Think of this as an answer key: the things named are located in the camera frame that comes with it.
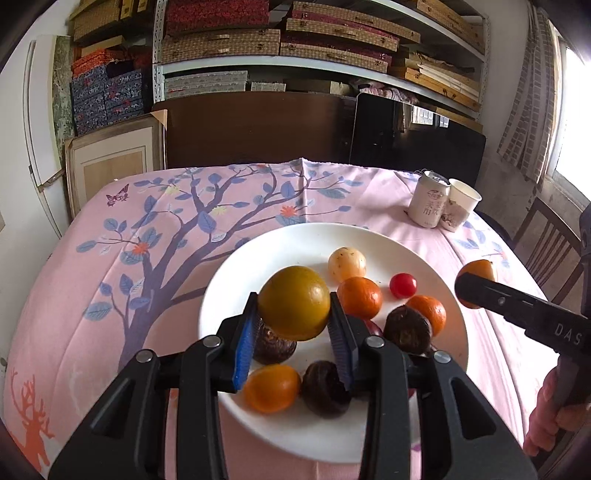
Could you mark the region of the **person's right hand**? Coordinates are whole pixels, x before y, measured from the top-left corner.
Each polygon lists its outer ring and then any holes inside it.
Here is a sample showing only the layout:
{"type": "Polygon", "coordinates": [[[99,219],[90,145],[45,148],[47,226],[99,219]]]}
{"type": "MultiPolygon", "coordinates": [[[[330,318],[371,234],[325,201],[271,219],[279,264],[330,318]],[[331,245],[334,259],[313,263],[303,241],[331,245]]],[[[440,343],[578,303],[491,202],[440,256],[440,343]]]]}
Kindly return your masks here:
{"type": "Polygon", "coordinates": [[[535,457],[541,451],[550,452],[560,429],[576,432],[590,425],[590,404],[570,405],[558,408],[553,402],[557,385],[557,368],[545,377],[538,392],[537,404],[529,418],[529,430],[523,444],[526,455],[535,457]]]}

